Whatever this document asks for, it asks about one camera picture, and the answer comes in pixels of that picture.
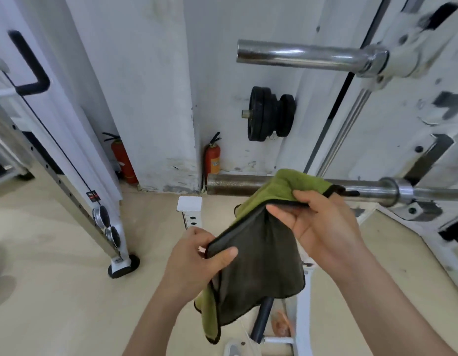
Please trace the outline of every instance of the green towel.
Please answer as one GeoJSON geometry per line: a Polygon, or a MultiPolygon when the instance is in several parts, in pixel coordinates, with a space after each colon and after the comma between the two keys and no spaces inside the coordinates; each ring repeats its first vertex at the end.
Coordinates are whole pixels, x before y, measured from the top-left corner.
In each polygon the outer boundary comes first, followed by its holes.
{"type": "Polygon", "coordinates": [[[259,305],[264,297],[287,298],[304,288],[303,265],[293,233],[265,209],[269,203],[308,207],[293,197],[293,190],[315,190],[329,197],[343,188],[281,169],[237,208],[236,220],[208,245],[205,257],[231,246],[238,247],[239,254],[194,301],[209,342],[218,343],[221,326],[259,305]]]}

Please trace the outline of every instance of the fire extinguisher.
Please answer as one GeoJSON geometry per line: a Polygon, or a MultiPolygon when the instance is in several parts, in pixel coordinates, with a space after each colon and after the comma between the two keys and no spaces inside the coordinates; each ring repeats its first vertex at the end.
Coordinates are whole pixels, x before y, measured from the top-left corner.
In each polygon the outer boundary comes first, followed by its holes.
{"type": "Polygon", "coordinates": [[[216,141],[221,139],[218,137],[219,134],[220,132],[214,135],[204,151],[204,179],[206,183],[208,182],[208,174],[219,173],[219,156],[221,154],[221,148],[216,143],[216,141]]]}
{"type": "Polygon", "coordinates": [[[124,144],[122,143],[122,140],[120,139],[120,136],[113,135],[108,132],[102,132],[102,134],[110,136],[110,138],[106,138],[104,142],[113,140],[112,144],[110,144],[110,148],[112,149],[112,152],[114,153],[115,158],[117,159],[120,168],[122,169],[125,181],[127,181],[127,183],[131,185],[137,184],[137,176],[135,175],[134,168],[130,163],[130,159],[128,158],[127,152],[125,150],[124,144]]]}

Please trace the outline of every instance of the forearm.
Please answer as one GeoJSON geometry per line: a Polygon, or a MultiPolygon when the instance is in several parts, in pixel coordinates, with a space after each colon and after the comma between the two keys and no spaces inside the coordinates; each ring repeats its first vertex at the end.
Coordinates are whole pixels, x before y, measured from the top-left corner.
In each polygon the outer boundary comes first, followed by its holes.
{"type": "Polygon", "coordinates": [[[164,356],[181,308],[160,285],[140,317],[122,356],[164,356]]]}
{"type": "Polygon", "coordinates": [[[374,356],[457,356],[365,246],[349,277],[333,279],[374,356]]]}

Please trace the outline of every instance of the hand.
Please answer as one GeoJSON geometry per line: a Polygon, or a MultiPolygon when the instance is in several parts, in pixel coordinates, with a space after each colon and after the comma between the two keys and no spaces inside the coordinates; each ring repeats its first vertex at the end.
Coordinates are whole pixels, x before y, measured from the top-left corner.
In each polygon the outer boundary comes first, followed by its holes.
{"type": "Polygon", "coordinates": [[[214,240],[211,233],[199,227],[190,227],[173,247],[159,290],[167,299],[173,298],[183,307],[193,300],[221,269],[237,256],[238,249],[229,247],[210,259],[198,251],[214,240]]]}
{"type": "Polygon", "coordinates": [[[309,257],[335,281],[348,276],[357,252],[365,248],[354,213],[338,194],[328,199],[316,191],[294,190],[293,196],[310,207],[267,205],[268,212],[290,227],[309,257]]]}

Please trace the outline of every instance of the black tube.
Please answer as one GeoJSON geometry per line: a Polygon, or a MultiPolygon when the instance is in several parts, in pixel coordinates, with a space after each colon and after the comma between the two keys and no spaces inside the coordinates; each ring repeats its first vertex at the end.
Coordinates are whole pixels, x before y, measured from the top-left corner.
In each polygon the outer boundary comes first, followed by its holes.
{"type": "Polygon", "coordinates": [[[37,80],[35,83],[15,86],[17,94],[20,96],[35,95],[48,90],[50,87],[50,79],[21,32],[17,30],[10,30],[8,31],[8,36],[10,36],[13,44],[18,49],[19,53],[26,61],[26,64],[29,66],[37,80]]]}
{"type": "Polygon", "coordinates": [[[266,297],[262,300],[257,314],[256,323],[250,333],[250,338],[260,344],[264,338],[265,326],[267,325],[270,311],[272,310],[273,297],[266,297]]]}

